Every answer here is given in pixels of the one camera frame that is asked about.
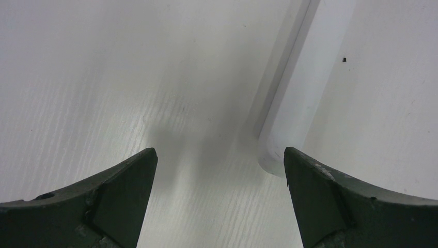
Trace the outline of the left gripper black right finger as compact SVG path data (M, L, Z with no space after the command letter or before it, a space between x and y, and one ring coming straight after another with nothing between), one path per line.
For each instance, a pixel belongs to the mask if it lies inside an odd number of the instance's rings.
M437 247L437 201L387 190L288 147L284 168L304 247Z

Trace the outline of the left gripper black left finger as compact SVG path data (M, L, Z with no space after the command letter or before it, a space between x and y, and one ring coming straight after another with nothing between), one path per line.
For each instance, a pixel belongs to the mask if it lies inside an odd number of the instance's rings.
M136 247L157 164L146 148L33 200L1 203L1 247Z

